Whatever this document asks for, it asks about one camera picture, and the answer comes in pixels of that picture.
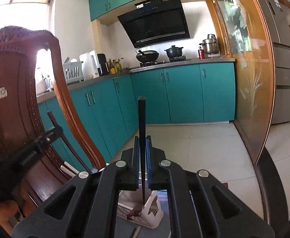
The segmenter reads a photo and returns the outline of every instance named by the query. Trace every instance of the window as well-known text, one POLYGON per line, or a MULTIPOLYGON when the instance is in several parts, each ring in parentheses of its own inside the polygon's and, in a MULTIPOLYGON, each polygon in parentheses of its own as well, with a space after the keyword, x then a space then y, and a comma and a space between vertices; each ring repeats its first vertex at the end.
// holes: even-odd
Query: window
MULTIPOLYGON (((29 30, 51 31, 51 0, 0 0, 0 28, 19 26, 29 30)), ((44 49, 37 54, 36 82, 53 78, 51 53, 44 49)))

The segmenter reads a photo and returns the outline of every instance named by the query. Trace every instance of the gray refrigerator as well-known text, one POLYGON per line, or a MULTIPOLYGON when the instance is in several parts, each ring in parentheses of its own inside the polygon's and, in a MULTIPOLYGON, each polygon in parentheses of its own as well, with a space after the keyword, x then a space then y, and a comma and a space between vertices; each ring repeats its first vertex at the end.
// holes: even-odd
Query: gray refrigerator
POLYGON ((276 91, 272 124, 290 121, 290 27, 278 0, 258 0, 274 48, 276 91))

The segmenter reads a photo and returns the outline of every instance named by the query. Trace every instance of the red bottle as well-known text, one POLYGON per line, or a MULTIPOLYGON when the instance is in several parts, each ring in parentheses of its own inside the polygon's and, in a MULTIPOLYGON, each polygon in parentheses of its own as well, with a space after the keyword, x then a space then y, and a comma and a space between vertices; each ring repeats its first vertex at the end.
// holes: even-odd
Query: red bottle
POLYGON ((199 55, 199 59, 204 59, 204 52, 203 52, 203 49, 201 47, 199 47, 198 55, 199 55))

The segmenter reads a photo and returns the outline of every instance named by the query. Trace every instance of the countertop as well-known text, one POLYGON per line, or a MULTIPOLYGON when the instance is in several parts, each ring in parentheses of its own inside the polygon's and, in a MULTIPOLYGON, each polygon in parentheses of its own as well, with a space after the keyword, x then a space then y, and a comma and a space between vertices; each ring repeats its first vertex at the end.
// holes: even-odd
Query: countertop
MULTIPOLYGON (((136 73, 136 72, 142 72, 147 70, 153 70, 153 69, 159 69, 159 68, 167 68, 167 67, 173 67, 173 66, 181 66, 181 65, 189 65, 189 64, 203 64, 203 63, 213 63, 213 62, 235 62, 236 60, 234 58, 213 58, 213 59, 195 59, 195 60, 189 60, 189 61, 180 61, 180 62, 170 62, 170 63, 163 63, 163 64, 156 64, 152 66, 147 67, 137 67, 132 69, 124 68, 120 73, 117 74, 109 74, 105 76, 101 76, 95 79, 91 79, 88 81, 81 81, 73 84, 68 85, 69 91, 81 89, 87 86, 90 86, 92 84, 98 83, 100 81, 108 80, 117 78, 120 76, 128 75, 130 73, 136 73)), ((54 91, 46 92, 44 94, 37 96, 37 102, 38 104, 45 102, 46 100, 52 99, 56 96, 54 91)))
POLYGON ((147 67, 138 67, 130 69, 130 73, 142 72, 147 70, 159 69, 159 68, 167 68, 173 66, 181 66, 181 65, 189 65, 189 64, 202 64, 202 63, 213 63, 213 62, 235 62, 234 58, 213 58, 213 59, 197 59, 190 61, 180 61, 180 62, 170 62, 170 63, 162 63, 156 64, 147 67))

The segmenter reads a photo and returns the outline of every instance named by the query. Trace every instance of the white plastic basket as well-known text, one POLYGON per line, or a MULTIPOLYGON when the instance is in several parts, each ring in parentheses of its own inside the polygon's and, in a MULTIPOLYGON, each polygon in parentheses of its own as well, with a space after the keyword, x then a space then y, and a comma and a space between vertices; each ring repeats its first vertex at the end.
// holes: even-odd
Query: white plastic basket
POLYGON ((141 180, 137 191, 120 192, 117 215, 135 224, 148 228, 156 228, 159 226, 164 216, 164 212, 161 210, 157 191, 148 189, 147 179, 145 186, 146 203, 144 206, 142 206, 141 180))
POLYGON ((62 65, 67 84, 83 80, 82 63, 81 61, 68 62, 62 65))

